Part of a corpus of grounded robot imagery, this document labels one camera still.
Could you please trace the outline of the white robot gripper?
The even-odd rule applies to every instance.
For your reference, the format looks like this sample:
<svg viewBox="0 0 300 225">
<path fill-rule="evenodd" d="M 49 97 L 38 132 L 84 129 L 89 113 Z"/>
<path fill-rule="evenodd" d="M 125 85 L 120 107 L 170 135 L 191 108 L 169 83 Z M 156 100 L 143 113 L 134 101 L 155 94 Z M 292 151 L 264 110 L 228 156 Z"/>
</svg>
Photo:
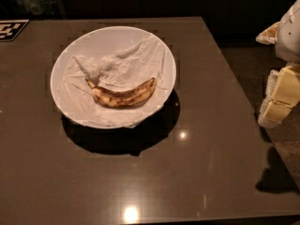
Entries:
<svg viewBox="0 0 300 225">
<path fill-rule="evenodd" d="M 278 58 L 300 63 L 300 0 L 296 0 L 283 15 L 258 36 L 256 41 L 275 44 Z M 272 69 L 267 79 L 265 99 L 262 101 L 258 124 L 263 128 L 275 128 L 300 102 L 300 65 L 288 64 L 280 71 Z"/>
</svg>

